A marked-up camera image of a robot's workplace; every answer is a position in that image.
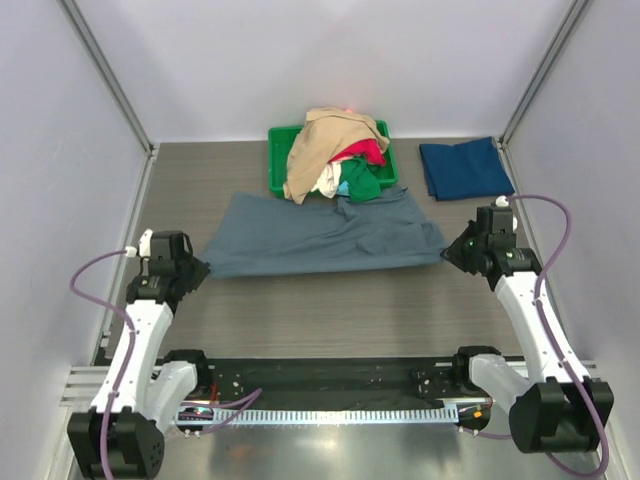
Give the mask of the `grey-blue t shirt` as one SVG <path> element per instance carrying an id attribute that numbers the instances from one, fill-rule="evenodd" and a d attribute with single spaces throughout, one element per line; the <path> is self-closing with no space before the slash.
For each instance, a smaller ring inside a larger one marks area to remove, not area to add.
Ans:
<path id="1" fill-rule="evenodd" d="M 374 200 L 297 205 L 237 193 L 202 258 L 215 278 L 437 264 L 446 242 L 405 188 Z"/>

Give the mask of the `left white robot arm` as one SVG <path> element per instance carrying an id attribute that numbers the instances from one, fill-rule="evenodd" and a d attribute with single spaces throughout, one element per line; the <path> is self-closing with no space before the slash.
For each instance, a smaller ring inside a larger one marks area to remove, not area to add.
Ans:
<path id="1" fill-rule="evenodd" d="M 87 410 L 71 415 L 67 435 L 86 479 L 153 479 L 161 468 L 165 434 L 181 402 L 204 398 L 212 387 L 206 357 L 197 350 L 169 355 L 159 348 L 183 297 L 210 269 L 181 231 L 146 230 L 123 254 L 139 261 L 126 287 L 126 305 L 103 307 L 123 321 L 108 373 Z"/>

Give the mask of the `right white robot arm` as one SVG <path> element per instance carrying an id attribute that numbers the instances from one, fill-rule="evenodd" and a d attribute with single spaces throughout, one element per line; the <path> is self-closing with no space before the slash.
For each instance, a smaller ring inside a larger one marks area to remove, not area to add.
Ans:
<path id="1" fill-rule="evenodd" d="M 570 346 L 547 294 L 548 268 L 518 247 L 516 223 L 509 198 L 499 197 L 477 209 L 442 257 L 487 280 L 511 320 L 527 373 L 493 347 L 468 346 L 454 357 L 451 384 L 465 396 L 488 394 L 507 413 L 510 437 L 523 453 L 592 452 L 604 446 L 614 395 Z"/>

